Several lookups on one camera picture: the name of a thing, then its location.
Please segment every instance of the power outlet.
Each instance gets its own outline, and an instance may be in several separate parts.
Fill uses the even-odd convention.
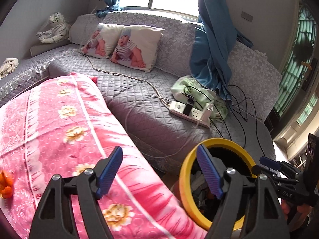
[[[197,123],[200,120],[203,112],[200,110],[197,110],[195,108],[192,108],[192,110],[190,111],[190,114],[185,115],[185,114],[183,114],[185,107],[186,107],[186,105],[184,103],[171,102],[171,104],[169,106],[169,111],[172,112],[174,115],[179,116],[185,120],[188,120],[188,121],[193,122],[193,123]],[[199,125],[206,127],[206,128],[209,128],[210,127],[209,118],[202,119],[199,122]]]

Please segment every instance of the power strip switch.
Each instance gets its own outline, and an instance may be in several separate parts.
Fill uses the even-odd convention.
[[[179,116],[185,120],[188,120],[190,122],[196,123],[200,120],[203,112],[192,108],[190,111],[189,115],[185,115],[183,114],[183,111],[185,109],[186,105],[184,103],[181,102],[171,102],[170,106],[169,106],[169,111],[172,112],[174,115]],[[209,118],[206,119],[202,119],[199,122],[199,125],[206,127],[206,128],[210,128],[210,121]]]

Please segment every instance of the pink fabric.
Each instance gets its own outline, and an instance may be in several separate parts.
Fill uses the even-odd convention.
[[[10,224],[28,238],[53,174],[80,173],[121,146],[122,165],[99,201],[114,237],[204,238],[206,232],[154,173],[92,80],[79,74],[48,80],[0,108],[0,167],[14,178],[13,197],[1,199],[0,206]],[[80,238],[86,239],[77,198],[72,201]]]

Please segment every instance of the silver bolt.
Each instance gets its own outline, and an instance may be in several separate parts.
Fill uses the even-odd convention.
[[[60,175],[55,174],[52,176],[52,180],[57,181],[58,179],[60,179]]]
[[[84,170],[84,174],[85,174],[85,175],[90,175],[90,174],[92,174],[92,173],[93,173],[93,170],[92,170],[91,168]]]
[[[263,181],[267,180],[267,176],[264,175],[264,174],[261,174],[261,175],[259,176],[259,178],[260,178],[261,180],[263,180]]]
[[[236,170],[235,170],[234,168],[228,168],[228,169],[226,170],[226,172],[227,172],[228,174],[235,174],[235,173],[236,173]]]

